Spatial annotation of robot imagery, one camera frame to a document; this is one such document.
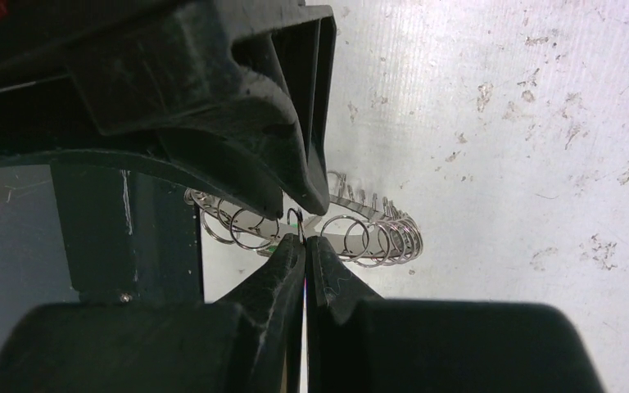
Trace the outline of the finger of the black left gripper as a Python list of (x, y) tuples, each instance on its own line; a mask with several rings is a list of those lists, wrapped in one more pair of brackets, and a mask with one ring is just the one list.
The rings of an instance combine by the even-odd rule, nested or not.
[(329, 6), (267, 4), (265, 28), (274, 43), (290, 100), (300, 122), (301, 145), (278, 147), (271, 157), (282, 174), (278, 185), (305, 210), (329, 207), (324, 135), (337, 27)]

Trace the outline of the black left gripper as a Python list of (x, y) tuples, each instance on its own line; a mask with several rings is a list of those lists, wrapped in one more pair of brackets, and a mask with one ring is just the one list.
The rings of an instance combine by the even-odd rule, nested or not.
[(267, 4), (0, 1), (0, 165), (126, 169), (270, 219), (301, 145)]

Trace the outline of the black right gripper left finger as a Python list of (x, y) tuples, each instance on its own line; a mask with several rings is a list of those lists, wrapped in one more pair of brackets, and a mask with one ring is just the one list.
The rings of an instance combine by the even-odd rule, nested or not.
[(210, 304), (40, 306), (0, 350), (0, 392), (296, 392), (304, 272), (288, 234)]

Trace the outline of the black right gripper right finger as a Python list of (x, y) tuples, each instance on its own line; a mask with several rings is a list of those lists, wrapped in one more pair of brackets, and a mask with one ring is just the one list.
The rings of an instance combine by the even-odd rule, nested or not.
[(577, 331), (530, 303), (385, 299), (306, 243), (312, 392), (601, 392)]

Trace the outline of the metal disc with keyrings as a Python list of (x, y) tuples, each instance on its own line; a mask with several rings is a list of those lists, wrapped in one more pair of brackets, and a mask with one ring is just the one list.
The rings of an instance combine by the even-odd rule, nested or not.
[(331, 210), (324, 216), (293, 217), (294, 204), (280, 220), (270, 220), (217, 196), (187, 189), (184, 200), (198, 209), (200, 229), (218, 243), (267, 257), (263, 250), (287, 234), (326, 238), (345, 262), (363, 268), (409, 263), (424, 251), (414, 218), (393, 200), (353, 187), (345, 173), (328, 171)]

